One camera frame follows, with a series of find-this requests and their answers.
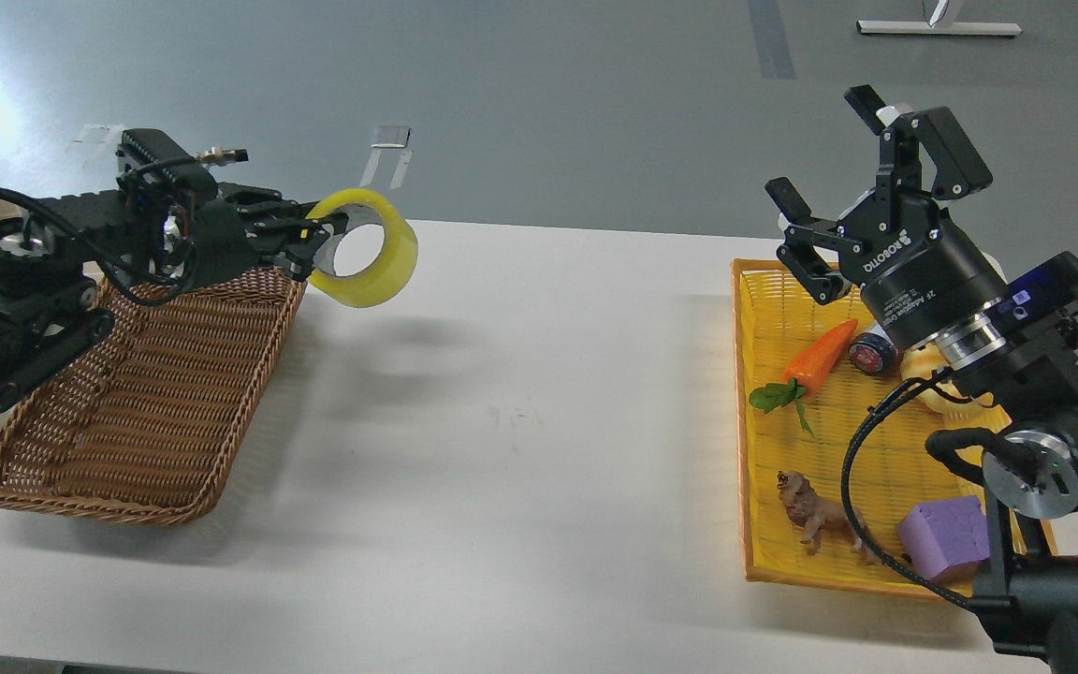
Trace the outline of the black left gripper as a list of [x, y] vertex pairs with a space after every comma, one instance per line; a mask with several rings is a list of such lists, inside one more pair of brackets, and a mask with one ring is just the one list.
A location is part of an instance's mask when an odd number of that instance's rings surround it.
[[189, 226], [185, 286], [220, 285], [265, 266], [295, 281], [316, 272], [337, 277], [335, 255], [348, 217], [304, 219], [317, 204], [284, 197], [278, 189], [222, 183], [221, 196], [202, 205]]

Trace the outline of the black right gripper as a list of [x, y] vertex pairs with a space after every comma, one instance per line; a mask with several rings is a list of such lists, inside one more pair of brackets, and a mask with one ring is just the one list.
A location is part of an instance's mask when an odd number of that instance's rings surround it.
[[869, 85], [847, 90], [844, 101], [877, 136], [871, 193], [835, 222], [813, 216], [790, 179], [769, 180], [786, 222], [776, 256], [818, 304], [859, 286], [895, 346], [917, 348], [1006, 293], [998, 270], [940, 206], [983, 191], [993, 171], [950, 108], [890, 106]]

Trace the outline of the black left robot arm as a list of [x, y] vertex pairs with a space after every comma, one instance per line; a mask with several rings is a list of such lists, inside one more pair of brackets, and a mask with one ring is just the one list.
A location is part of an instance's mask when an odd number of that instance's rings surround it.
[[0, 188], [19, 209], [0, 218], [0, 411], [114, 329], [87, 264], [119, 295], [155, 307], [255, 269], [305, 281], [348, 228], [347, 216], [313, 214], [275, 189], [218, 183], [211, 167], [247, 161], [243, 149], [189, 154], [166, 132], [134, 128], [116, 154], [108, 191], [33, 198]]

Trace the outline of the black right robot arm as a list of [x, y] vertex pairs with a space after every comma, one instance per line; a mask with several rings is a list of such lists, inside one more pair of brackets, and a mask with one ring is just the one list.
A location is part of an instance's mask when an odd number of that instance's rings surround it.
[[894, 411], [945, 380], [970, 397], [989, 394], [1009, 426], [925, 440], [934, 460], [983, 489], [989, 558], [972, 593], [871, 549], [903, 579], [975, 614], [996, 652], [1078, 673], [1078, 257], [1060, 253], [1001, 280], [944, 206], [993, 179], [953, 112], [892, 107], [868, 85], [844, 99], [877, 136], [876, 180], [837, 221], [814, 217], [790, 180], [770, 180], [787, 223], [778, 258], [817, 303], [857, 287], [899, 349], [932, 344], [946, 359], [939, 373], [886, 394], [856, 428], [841, 469], [844, 512], [854, 515], [857, 449]]

